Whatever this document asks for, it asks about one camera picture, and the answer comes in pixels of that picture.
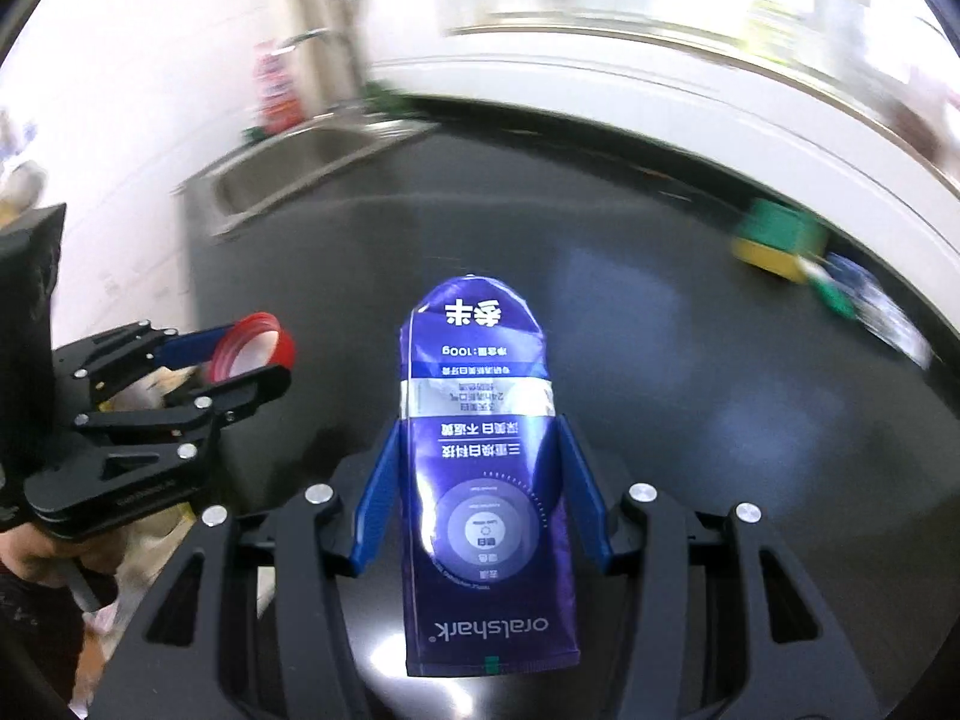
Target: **toothpaste tube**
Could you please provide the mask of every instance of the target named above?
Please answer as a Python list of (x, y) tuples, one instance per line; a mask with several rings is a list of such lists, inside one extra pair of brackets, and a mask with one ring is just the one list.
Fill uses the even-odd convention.
[(579, 662), (544, 333), (491, 278), (439, 285), (400, 331), (407, 673)]

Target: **human hand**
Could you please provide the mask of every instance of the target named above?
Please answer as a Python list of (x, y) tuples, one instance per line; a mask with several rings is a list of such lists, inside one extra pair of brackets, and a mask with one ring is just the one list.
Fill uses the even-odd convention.
[(61, 541), (32, 523), (0, 533), (0, 560), (24, 581), (63, 587), (66, 577), (56, 561), (78, 557), (83, 567), (112, 576), (123, 562), (127, 535), (121, 530), (102, 533), (88, 541)]

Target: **screw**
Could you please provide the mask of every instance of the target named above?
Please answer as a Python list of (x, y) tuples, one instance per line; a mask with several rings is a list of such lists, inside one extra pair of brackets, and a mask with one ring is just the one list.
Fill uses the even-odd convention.
[(227, 509), (219, 504), (204, 509), (200, 519), (208, 528), (215, 528), (217, 525), (223, 525), (227, 521)]
[(333, 498), (333, 488), (330, 485), (312, 485), (306, 488), (304, 498), (314, 504), (326, 503)]
[(760, 522), (760, 517), (763, 517), (760, 507), (754, 506), (752, 503), (741, 503), (736, 507), (736, 518), (742, 522), (751, 524)]
[(656, 488), (654, 485), (646, 485), (642, 482), (637, 485), (630, 485), (629, 494), (630, 498), (637, 501), (637, 503), (652, 503), (656, 501)]

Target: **countertop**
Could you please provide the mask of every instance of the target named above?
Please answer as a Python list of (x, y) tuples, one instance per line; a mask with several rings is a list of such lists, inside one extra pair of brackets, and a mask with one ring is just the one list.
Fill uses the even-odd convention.
[[(688, 507), (760, 505), (890, 707), (960, 613), (955, 391), (812, 290), (736, 261), (741, 208), (673, 175), (536, 133), (445, 125), (229, 239), (208, 237), (188, 205), (200, 326), (269, 311), (298, 353), (285, 398), (224, 433), (224, 462), (249, 509), (328, 476), (397, 411), (410, 309), (450, 276), (496, 276), (545, 328), (558, 409)], [(341, 583), (384, 716), (594, 716), (624, 586), (578, 566), (577, 669), (411, 680), (395, 513), (373, 568)]]

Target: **oralshark logo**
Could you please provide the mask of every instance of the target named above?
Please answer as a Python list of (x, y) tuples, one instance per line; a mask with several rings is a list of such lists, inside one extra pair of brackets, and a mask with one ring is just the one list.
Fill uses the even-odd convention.
[(550, 627), (550, 621), (545, 617), (538, 617), (536, 620), (529, 617), (525, 620), (474, 620), (472, 622), (464, 620), (462, 622), (434, 623), (437, 628), (437, 635), (430, 637), (430, 641), (440, 640), (449, 642), (453, 637), (505, 637), (510, 638), (516, 634), (529, 634), (530, 632), (546, 631)]

